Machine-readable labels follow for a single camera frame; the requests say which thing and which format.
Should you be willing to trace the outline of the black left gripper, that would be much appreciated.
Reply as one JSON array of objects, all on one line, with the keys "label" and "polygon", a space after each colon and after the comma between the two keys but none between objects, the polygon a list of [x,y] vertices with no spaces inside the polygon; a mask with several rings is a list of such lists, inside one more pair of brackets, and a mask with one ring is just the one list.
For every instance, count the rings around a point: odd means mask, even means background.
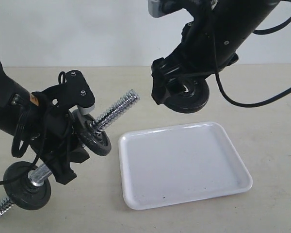
[{"label": "black left gripper", "polygon": [[[61,141],[68,134],[68,107],[65,103],[65,84],[48,87],[41,92],[30,93],[20,85],[14,85],[12,92],[12,156],[20,158],[29,145],[41,147]],[[79,140],[67,157],[55,158],[50,169],[57,183],[66,185],[77,175],[70,162],[81,164],[90,158],[85,145]]]}]

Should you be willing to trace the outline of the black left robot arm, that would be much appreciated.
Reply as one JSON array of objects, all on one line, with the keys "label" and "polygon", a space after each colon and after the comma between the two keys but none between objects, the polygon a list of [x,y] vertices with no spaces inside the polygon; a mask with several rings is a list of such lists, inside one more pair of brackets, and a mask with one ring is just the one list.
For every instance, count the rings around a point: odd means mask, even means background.
[{"label": "black left robot arm", "polygon": [[78,70],[61,72],[56,85],[30,92],[5,73],[0,61],[0,130],[13,138],[11,154],[21,158],[31,148],[60,184],[76,178],[71,163],[89,158],[71,109],[90,108],[95,102]]}]

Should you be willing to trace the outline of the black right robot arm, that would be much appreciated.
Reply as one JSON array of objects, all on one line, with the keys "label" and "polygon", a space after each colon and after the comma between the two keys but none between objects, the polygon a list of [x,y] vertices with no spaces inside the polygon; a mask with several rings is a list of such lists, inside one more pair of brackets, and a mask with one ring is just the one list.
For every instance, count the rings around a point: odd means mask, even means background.
[{"label": "black right robot arm", "polygon": [[237,49],[251,34],[264,35],[287,23],[260,30],[261,22],[279,5],[277,0],[150,0],[149,14],[160,18],[181,9],[193,20],[167,57],[151,65],[152,98],[182,113],[203,108],[210,91],[206,79],[238,61]]}]

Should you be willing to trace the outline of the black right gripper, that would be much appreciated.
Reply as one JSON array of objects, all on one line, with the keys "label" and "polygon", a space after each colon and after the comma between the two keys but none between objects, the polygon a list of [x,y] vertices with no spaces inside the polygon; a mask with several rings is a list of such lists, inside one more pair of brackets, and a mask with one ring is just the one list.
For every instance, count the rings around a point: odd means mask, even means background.
[{"label": "black right gripper", "polygon": [[237,0],[161,0],[160,16],[186,10],[193,20],[181,32],[179,45],[151,65],[151,96],[157,105],[175,95],[172,78],[202,76],[221,71],[239,59]]}]

